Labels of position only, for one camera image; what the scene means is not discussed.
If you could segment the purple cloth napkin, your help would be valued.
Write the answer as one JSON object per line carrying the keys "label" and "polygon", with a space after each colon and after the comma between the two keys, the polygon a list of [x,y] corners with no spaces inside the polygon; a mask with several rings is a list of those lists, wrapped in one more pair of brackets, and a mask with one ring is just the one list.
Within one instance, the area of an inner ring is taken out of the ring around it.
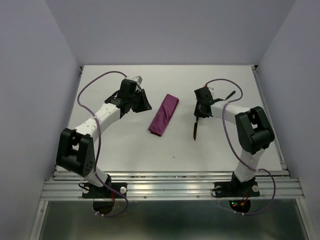
{"label": "purple cloth napkin", "polygon": [[155,114],[148,130],[151,134],[161,137],[179,104],[179,99],[171,94],[167,94]]}

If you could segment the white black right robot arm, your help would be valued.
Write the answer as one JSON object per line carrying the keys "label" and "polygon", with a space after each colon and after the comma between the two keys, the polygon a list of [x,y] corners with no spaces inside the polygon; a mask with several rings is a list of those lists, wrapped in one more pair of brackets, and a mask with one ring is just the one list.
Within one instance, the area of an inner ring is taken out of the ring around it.
{"label": "white black right robot arm", "polygon": [[193,138],[197,137],[198,121],[200,118],[221,118],[225,128],[228,121],[236,126],[241,155],[230,181],[214,182],[211,194],[216,198],[258,197],[259,187],[256,182],[256,171],[259,160],[265,150],[275,140],[275,134],[260,106],[245,108],[229,104],[221,98],[214,99],[208,87],[194,91],[196,105],[194,116],[196,121],[193,128]]}

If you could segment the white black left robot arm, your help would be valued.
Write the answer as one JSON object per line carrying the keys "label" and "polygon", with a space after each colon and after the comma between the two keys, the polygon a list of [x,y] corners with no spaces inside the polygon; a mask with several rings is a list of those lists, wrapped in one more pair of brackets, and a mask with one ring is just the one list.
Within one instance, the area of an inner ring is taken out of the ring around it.
{"label": "white black left robot arm", "polygon": [[74,129],[65,128],[59,138],[56,165],[82,177],[81,187],[85,199],[111,199],[126,183],[112,186],[111,176],[97,166],[98,151],[95,142],[101,143],[102,133],[129,111],[140,113],[152,109],[141,76],[126,77],[120,89],[108,97],[99,110]]}

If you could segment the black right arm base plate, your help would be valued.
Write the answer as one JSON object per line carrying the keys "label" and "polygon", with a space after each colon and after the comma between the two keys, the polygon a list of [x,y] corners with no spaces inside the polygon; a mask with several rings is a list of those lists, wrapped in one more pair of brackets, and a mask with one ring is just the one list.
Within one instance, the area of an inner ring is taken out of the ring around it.
{"label": "black right arm base plate", "polygon": [[242,198],[259,197],[260,191],[256,181],[249,182],[231,182],[218,181],[213,183],[211,195],[215,198]]}

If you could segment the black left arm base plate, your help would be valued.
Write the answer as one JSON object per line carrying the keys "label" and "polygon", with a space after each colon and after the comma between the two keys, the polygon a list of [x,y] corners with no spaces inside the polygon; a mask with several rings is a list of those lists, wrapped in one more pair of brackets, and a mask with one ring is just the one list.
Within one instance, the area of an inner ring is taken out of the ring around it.
{"label": "black left arm base plate", "polygon": [[[91,183],[85,182],[83,184],[85,189],[82,190],[83,199],[111,199],[113,192],[111,192],[106,187],[98,187]],[[121,193],[121,188],[128,188],[126,182],[112,182],[111,188],[119,193]]]}

